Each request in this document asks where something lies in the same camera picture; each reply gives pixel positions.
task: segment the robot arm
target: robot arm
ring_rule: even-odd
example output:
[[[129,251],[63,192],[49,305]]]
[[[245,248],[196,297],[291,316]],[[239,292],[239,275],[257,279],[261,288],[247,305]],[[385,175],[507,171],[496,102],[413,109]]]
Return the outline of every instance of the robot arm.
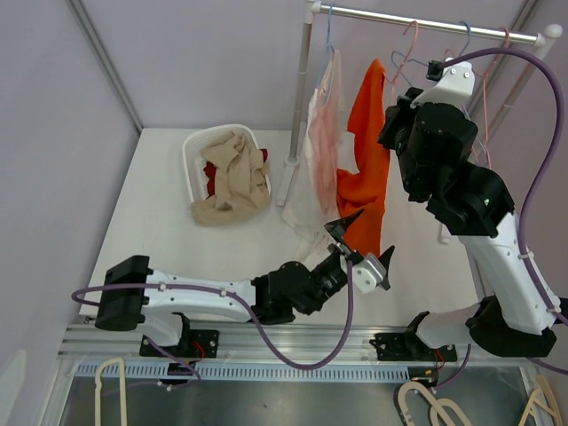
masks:
[[[235,293],[252,307],[260,322],[267,325],[293,321],[294,310],[310,315],[347,284],[346,260],[353,264],[353,284],[363,293],[376,287],[388,289],[388,267],[394,248],[378,259],[351,251],[343,241],[347,227],[360,213],[326,224],[336,244],[331,254],[313,271],[299,262],[287,262],[277,271],[253,280],[212,281],[179,277],[148,267],[148,256],[133,256],[109,269],[105,285],[122,283],[163,284],[163,289],[135,289],[103,292],[95,327],[108,331],[141,331],[160,346],[177,345],[183,321],[171,315],[180,312],[205,313],[246,322],[249,313],[229,297],[199,290],[175,290],[168,284],[194,284]]]
[[[441,83],[461,71],[445,72],[438,76]],[[477,126],[455,106],[464,100],[456,98],[459,89],[447,82],[427,92],[410,88],[387,109],[379,143],[396,152],[408,200],[426,202],[426,210],[459,237],[495,296],[456,312],[419,314],[409,326],[408,342],[415,351],[421,344],[477,343],[502,357],[544,357],[556,341],[550,329],[556,316],[520,255],[507,187],[492,170],[468,162]],[[560,299],[548,286],[547,291],[560,310]]]

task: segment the metal pole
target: metal pole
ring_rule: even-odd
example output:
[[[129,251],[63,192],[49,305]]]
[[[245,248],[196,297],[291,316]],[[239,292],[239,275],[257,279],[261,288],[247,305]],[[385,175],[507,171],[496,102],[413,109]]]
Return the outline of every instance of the metal pole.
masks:
[[[305,78],[308,70],[308,58],[310,57],[310,41],[312,39],[313,6],[315,0],[305,0],[304,3],[304,27],[302,29],[302,45],[300,46],[300,65],[296,82],[296,100],[294,102],[294,116],[292,118],[292,137],[290,138],[290,153],[284,161],[284,173],[280,181],[280,187],[276,193],[277,206],[283,207],[288,198],[288,191],[292,186],[292,178],[296,167],[300,164],[298,146],[300,143],[300,125],[304,110]]]
[[[300,66],[298,67],[298,80],[296,83],[296,101],[294,103],[294,118],[292,119],[292,139],[290,142],[289,162],[297,162],[298,145],[300,138],[300,123],[304,105],[305,78],[308,71],[308,57],[310,56],[310,41],[312,39],[312,24],[304,23],[302,30],[302,48],[300,51]]]
[[[330,13],[336,16],[345,16],[348,18],[357,18],[359,20],[373,20],[375,22],[385,22],[388,24],[407,26],[416,21],[420,29],[436,29],[438,31],[446,31],[449,33],[468,34],[468,29],[461,24],[453,24],[449,22],[439,22],[435,20],[419,20],[417,18],[408,18],[405,16],[388,15],[386,13],[360,11],[358,9],[349,9],[342,6],[331,6],[329,4],[320,4],[316,8],[318,13]],[[471,35],[482,38],[492,38],[494,40],[505,40],[507,33],[501,29],[490,29],[481,27],[471,27]],[[540,35],[527,35],[522,33],[510,33],[510,41],[512,43],[536,44],[540,41]]]
[[[97,62],[110,82],[114,94],[132,121],[132,126],[136,129],[136,132],[140,134],[144,126],[142,126],[138,113],[136,112],[128,93],[124,88],[124,84],[122,83],[120,76],[116,72],[116,69],[114,69],[113,62],[108,56],[107,49],[105,49],[105,45],[101,41],[99,34],[97,33],[97,29],[94,27],[82,0],[66,0],[66,2],[71,13],[75,17],[81,32],[87,40],[87,43],[91,47]]]
[[[553,24],[553,25],[549,25],[548,27],[546,27],[545,30],[544,30],[545,43],[544,43],[543,46],[539,47],[534,52],[534,56],[536,56],[539,59],[544,60],[544,58],[547,56],[548,52],[550,51],[550,49],[554,45],[556,39],[558,39],[561,35],[562,35],[562,27],[561,26]],[[489,139],[490,140],[494,136],[495,132],[499,129],[499,126],[501,126],[501,123],[503,122],[503,120],[505,120],[505,117],[509,113],[510,109],[513,107],[513,105],[515,105],[515,102],[517,101],[518,96],[521,94],[521,92],[525,88],[526,84],[528,83],[529,79],[531,78],[531,75],[533,75],[534,70],[535,70],[535,67],[532,64],[527,64],[525,66],[525,68],[523,69],[523,72],[521,73],[521,75],[517,78],[517,81],[515,82],[515,84],[513,85],[513,87],[511,88],[511,90],[509,92],[509,95],[507,95],[507,97],[505,98],[505,100],[503,101],[501,106],[499,107],[497,114],[495,114],[495,116],[493,117],[493,119],[489,123]]]

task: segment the hanging clothes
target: hanging clothes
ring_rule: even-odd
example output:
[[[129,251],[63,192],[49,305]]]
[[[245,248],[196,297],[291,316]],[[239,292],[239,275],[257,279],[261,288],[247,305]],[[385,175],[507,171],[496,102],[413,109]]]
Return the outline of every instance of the hanging clothes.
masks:
[[[385,72],[375,59],[355,99],[347,131],[355,135],[355,162],[359,173],[337,171],[337,207],[341,217],[363,209],[349,227],[345,241],[362,255],[380,255],[381,226],[389,176],[390,152],[377,143],[384,125],[383,88]]]
[[[282,218],[308,241],[316,241],[323,225],[339,217],[337,210],[337,145],[341,135],[341,57],[330,49],[321,82],[308,106],[300,165]]]

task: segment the cable connector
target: cable connector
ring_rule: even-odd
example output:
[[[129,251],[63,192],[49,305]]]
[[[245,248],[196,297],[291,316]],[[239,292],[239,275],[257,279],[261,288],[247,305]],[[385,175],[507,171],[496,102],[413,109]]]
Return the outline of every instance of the cable connector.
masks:
[[[432,82],[439,82],[444,76],[444,63],[439,60],[428,62],[428,73],[426,78]]]

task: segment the white wall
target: white wall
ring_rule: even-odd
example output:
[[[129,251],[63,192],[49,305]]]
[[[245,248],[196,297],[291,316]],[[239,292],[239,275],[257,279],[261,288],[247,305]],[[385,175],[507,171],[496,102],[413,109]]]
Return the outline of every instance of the white wall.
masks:
[[[568,4],[563,0],[544,2],[530,29],[541,31],[548,24],[557,23],[564,27],[564,37],[556,43],[547,57],[563,85],[564,95],[568,93]],[[509,76],[520,68],[516,59],[509,67],[507,76],[501,81],[507,84]],[[493,110],[503,100],[503,90],[496,90],[492,96]],[[552,92],[545,78],[537,71],[506,121],[492,141],[493,168],[505,179],[520,211],[521,203],[533,177],[540,167],[548,149],[556,118]],[[528,241],[548,284],[559,296],[568,297],[566,262],[568,257],[568,131],[565,131],[556,157],[547,176],[542,181],[528,221]],[[558,343],[547,359],[559,367],[568,368],[568,330],[556,326]],[[556,395],[562,401],[564,418],[568,417],[568,378],[549,375]]]
[[[0,4],[0,368],[28,352],[32,425],[137,137],[63,0]]]
[[[371,11],[500,27],[522,0],[345,0]],[[304,1],[85,0],[99,33],[148,127],[207,127],[240,122],[253,129],[289,129],[299,61]],[[311,96],[325,51],[327,17],[318,15],[306,96]],[[342,52],[348,109],[365,71],[379,58],[392,76],[391,51],[406,51],[403,27],[333,19],[332,41]],[[420,33],[415,55],[428,61],[465,35]],[[471,48],[495,42],[474,40]],[[417,84],[424,70],[407,69]],[[404,82],[399,85],[406,90]]]

